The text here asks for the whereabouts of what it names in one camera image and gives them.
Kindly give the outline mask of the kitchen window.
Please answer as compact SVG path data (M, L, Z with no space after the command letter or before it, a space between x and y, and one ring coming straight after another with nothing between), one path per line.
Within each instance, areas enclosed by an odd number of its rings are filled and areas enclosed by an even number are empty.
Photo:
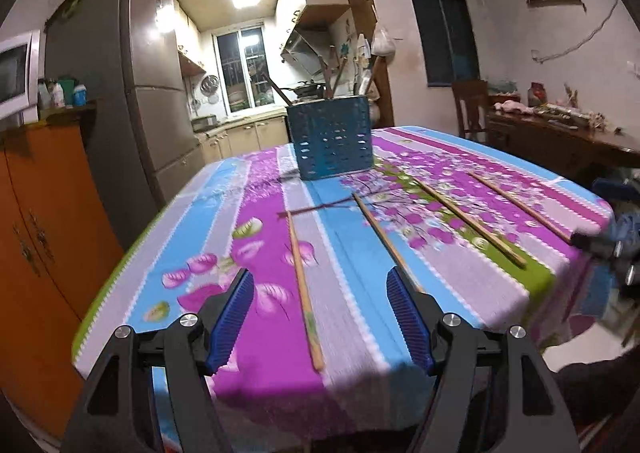
M274 92L266 78L269 69L264 26L214 34L213 45L228 112L273 106Z

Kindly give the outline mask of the wooden chopstick far right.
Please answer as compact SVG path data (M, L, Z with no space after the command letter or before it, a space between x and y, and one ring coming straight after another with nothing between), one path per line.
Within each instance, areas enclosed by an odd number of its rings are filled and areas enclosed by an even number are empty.
M533 208L530 208L529 206L521 202L516 196L506 191L503 191L499 187L495 186L495 184L492 184L490 181L486 180L485 178L478 176L476 173L468 172L468 175L473 179L477 180L478 182L480 182L481 184L484 184L484 186L488 187L492 192L495 192L496 194L502 196L503 199L506 199L508 202L518 207L520 210L523 210L524 213L526 213L528 216L532 217L533 219L537 220L544 228L547 228L549 231L555 234L559 239L562 239L563 242L565 242L566 244L570 244L570 236L568 234L563 232L562 229L559 228L557 225L555 225L552 221L548 220L546 217L542 216L540 213L537 213L536 210L533 210Z

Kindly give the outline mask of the dark wooden side table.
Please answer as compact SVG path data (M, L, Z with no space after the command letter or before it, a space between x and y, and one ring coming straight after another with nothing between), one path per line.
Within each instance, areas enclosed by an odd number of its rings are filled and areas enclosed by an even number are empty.
M541 117L485 112L486 143L589 189L621 168L639 167L639 140L548 123Z

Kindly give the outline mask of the wooden chopstick green end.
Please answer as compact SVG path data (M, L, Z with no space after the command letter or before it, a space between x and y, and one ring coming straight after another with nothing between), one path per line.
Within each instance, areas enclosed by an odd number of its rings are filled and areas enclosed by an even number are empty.
M290 236L291 241L293 267L296 275L300 306L302 307L303 312L311 364L316 372L322 372L326 363L324 363L320 339L317 331L316 319L314 318L314 311L312 311L302 254L300 254L299 251L299 242L295 231L293 217L290 212L286 212L285 215L286 222L288 223L288 235Z

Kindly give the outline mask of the floral striped tablecloth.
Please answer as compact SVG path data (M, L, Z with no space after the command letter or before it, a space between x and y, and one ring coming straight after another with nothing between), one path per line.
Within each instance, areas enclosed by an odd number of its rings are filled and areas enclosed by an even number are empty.
M521 324L539 346L590 324L589 260L468 175L476 173L566 234L608 228L592 192L509 154L435 130L372 135L374 164L300 179L282 146L205 166L140 237L89 309L73 363L88 374L119 325L163 329L224 291L235 273L255 291L230 359L207 385L234 446L265 452L418 421L431 381L411 361L386 295L393 259L357 193L416 280L447 312L503 331ZM414 180L446 195L526 260L520 269ZM324 370L311 364L286 212L293 217Z

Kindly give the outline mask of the orange wooden cabinet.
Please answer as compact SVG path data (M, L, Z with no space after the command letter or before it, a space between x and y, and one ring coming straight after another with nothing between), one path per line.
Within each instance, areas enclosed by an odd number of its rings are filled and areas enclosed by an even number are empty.
M122 258L85 150L94 117L85 106L1 134L1 390L55 438L84 383L74 336Z

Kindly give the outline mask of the blue perforated utensil holder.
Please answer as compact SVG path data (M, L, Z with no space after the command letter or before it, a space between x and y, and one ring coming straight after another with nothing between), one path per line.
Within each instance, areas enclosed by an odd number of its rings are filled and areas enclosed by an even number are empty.
M295 103L286 108L300 178L320 180L373 166L365 96Z

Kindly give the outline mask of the dark wooden chair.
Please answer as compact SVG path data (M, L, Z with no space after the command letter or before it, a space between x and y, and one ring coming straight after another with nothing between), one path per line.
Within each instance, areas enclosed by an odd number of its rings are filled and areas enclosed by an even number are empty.
M482 121L489 108L488 83L486 80L462 80L452 83L451 90L459 137L480 142L486 134Z

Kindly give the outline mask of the blue cup on cabinet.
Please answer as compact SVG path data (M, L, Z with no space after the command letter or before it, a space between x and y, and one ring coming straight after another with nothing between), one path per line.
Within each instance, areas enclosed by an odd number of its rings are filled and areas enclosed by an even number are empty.
M73 90L72 99L73 106L75 106L75 108L78 108L78 106L85 106L88 102L86 86L81 84L76 85Z

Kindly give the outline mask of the hanging white plastic bag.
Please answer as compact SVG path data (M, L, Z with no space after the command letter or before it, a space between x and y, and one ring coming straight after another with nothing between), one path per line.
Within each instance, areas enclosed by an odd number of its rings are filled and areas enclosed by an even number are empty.
M381 24L376 24L372 40L371 54L377 57L389 58L393 57L396 52L395 41L390 33Z

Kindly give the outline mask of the white bottle on cabinet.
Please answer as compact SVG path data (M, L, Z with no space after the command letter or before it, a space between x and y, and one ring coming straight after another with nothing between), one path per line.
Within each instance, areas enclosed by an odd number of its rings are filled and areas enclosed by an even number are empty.
M65 95L62 85L58 82L53 82L50 87L51 103L55 109L65 108Z

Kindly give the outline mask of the range hood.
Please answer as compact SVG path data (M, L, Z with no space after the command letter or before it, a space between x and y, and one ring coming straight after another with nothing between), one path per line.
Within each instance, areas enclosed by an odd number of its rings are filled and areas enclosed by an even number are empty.
M304 71L310 77L322 73L320 60L330 63L330 47L333 45L328 30L304 30L296 28L288 36L281 51L281 58Z

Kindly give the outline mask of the grey refrigerator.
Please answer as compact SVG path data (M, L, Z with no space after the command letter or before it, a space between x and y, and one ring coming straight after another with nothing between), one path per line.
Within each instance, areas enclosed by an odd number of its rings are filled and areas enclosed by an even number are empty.
M47 20L44 69L96 102L94 183L122 248L204 167L188 113L174 0L64 0Z

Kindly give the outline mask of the dark room window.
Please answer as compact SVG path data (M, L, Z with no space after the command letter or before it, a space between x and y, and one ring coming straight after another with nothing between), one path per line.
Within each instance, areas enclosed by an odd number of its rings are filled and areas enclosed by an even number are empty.
M449 87L480 77L466 0L411 0L420 33L427 85Z

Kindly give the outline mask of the white microwave oven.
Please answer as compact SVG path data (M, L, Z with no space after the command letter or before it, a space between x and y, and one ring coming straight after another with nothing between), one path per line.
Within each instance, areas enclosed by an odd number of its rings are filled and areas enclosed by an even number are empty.
M38 102L40 31L1 41L1 118L33 108Z

